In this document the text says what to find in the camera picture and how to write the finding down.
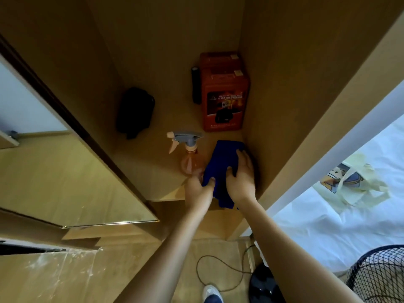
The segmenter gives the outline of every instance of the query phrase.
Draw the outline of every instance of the bed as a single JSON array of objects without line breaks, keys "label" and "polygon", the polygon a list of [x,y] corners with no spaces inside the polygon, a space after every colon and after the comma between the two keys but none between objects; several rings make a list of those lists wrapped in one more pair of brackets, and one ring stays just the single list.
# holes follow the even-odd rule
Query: bed
[{"label": "bed", "polygon": [[309,188],[274,216],[297,244],[332,272],[347,270],[376,247],[404,244],[404,116],[359,151],[388,184],[391,198],[369,209],[337,214]]}]

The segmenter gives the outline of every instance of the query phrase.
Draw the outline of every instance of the wire mesh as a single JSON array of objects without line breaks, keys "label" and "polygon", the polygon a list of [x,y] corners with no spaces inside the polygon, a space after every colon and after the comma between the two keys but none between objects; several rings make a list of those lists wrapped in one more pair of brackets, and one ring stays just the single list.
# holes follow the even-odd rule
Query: wire mesh
[{"label": "wire mesh", "polygon": [[367,252],[351,267],[348,276],[347,286],[364,302],[404,302],[404,245]]}]

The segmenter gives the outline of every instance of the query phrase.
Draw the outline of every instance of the gray spray head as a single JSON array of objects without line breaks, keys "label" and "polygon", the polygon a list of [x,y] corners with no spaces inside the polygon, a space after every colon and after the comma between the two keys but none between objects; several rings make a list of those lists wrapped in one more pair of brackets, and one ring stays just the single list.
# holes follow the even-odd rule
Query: gray spray head
[{"label": "gray spray head", "polygon": [[202,133],[191,132],[191,131],[180,131],[180,132],[168,132],[167,137],[171,138],[173,144],[169,150],[169,153],[173,152],[175,148],[181,143],[185,143],[185,148],[188,151],[196,150],[196,141],[203,137]]}]

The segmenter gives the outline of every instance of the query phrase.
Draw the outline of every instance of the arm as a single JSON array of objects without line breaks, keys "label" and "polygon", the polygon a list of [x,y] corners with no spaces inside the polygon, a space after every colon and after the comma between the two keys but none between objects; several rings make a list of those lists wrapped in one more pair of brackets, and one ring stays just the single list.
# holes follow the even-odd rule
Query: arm
[{"label": "arm", "polygon": [[171,302],[189,245],[213,198],[215,181],[202,187],[197,177],[185,185],[189,208],[171,234],[125,287],[115,303]]},{"label": "arm", "polygon": [[245,152],[238,151],[237,155],[238,171],[234,177],[231,168],[228,169],[227,190],[250,225],[285,300],[289,303],[362,302],[268,217],[255,198],[251,159]]}]

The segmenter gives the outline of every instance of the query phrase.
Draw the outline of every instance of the spray bottle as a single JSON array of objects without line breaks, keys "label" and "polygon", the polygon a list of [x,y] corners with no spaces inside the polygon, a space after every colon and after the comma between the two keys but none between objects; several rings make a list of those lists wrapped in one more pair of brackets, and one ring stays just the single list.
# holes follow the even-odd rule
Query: spray bottle
[{"label": "spray bottle", "polygon": [[203,156],[198,153],[196,141],[203,137],[203,134],[198,132],[168,132],[167,137],[173,141],[169,153],[173,152],[181,142],[185,142],[187,154],[181,159],[181,170],[185,174],[202,177],[206,163]]}]

